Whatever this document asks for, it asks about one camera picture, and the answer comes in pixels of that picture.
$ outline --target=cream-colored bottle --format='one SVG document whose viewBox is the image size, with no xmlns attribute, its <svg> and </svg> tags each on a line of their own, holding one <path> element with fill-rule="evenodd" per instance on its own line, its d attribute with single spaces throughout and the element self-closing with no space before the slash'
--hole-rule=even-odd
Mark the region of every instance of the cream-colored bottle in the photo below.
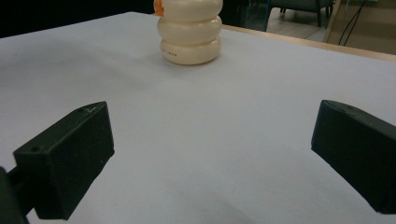
<svg viewBox="0 0 396 224">
<path fill-rule="evenodd" d="M 171 63 L 198 64 L 220 52 L 222 0 L 155 0 L 161 51 Z"/>
</svg>

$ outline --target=dark background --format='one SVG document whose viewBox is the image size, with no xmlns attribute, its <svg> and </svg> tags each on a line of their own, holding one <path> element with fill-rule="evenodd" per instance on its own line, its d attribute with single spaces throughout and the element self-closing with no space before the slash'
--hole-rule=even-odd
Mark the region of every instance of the dark background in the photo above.
<svg viewBox="0 0 396 224">
<path fill-rule="evenodd" d="M 224 24 L 237 25 L 238 6 L 247 0 L 223 0 Z M 125 12 L 151 14 L 153 0 L 11 0 L 0 5 L 0 38 L 45 30 Z"/>
</svg>

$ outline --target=bottle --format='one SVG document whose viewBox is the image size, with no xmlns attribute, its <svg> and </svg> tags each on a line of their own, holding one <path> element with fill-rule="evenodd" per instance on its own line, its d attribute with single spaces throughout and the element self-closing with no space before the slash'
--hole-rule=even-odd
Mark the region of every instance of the bottle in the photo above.
<svg viewBox="0 0 396 224">
<path fill-rule="evenodd" d="M 222 4 L 222 0 L 155 0 L 163 57 L 178 64 L 215 59 L 221 49 Z"/>
</svg>

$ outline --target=ribbed bottle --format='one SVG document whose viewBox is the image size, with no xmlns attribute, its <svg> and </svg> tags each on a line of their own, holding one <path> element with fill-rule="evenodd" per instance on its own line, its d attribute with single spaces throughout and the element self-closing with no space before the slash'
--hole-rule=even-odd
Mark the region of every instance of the ribbed bottle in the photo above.
<svg viewBox="0 0 396 224">
<path fill-rule="evenodd" d="M 163 57 L 178 64 L 215 59 L 221 49 L 222 4 L 222 0 L 155 0 Z"/>
</svg>

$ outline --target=cable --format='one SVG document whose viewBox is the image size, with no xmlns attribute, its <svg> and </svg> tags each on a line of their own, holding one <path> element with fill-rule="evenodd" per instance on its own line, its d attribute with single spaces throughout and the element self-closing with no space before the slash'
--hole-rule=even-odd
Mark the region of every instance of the cable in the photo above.
<svg viewBox="0 0 396 224">
<path fill-rule="evenodd" d="M 349 7 L 349 2 L 350 0 L 346 1 L 346 10 L 344 12 L 344 29 L 346 29 L 347 26 L 347 8 Z"/>
<path fill-rule="evenodd" d="M 350 31 L 349 31 L 349 34 L 348 34 L 348 36 L 347 36 L 347 38 L 346 38 L 346 41 L 344 42 L 344 45 L 343 45 L 343 46 L 346 45 L 346 43 L 347 43 L 347 41 L 348 41 L 350 35 L 352 34 L 353 29 L 355 28 L 355 25 L 356 25 L 356 22 L 358 21 L 358 18 L 359 18 L 359 16 L 361 15 L 361 10 L 363 9 L 364 5 L 366 5 L 366 3 L 367 3 L 367 0 L 363 0 L 363 1 L 361 2 L 361 6 L 359 7 L 358 11 L 356 11 L 355 15 L 352 17 L 352 19 L 349 21 L 349 23 L 347 24 L 346 28 L 344 29 L 344 32 L 341 34 L 340 40 L 338 41 L 338 45 L 341 45 L 341 41 L 343 40 L 344 34 L 345 34 L 346 31 L 347 31 L 347 28 L 348 28 L 349 25 L 354 21 L 354 23 L 353 23 L 353 25 L 352 25 L 352 27 L 351 27 L 351 29 L 350 29 Z"/>
</svg>

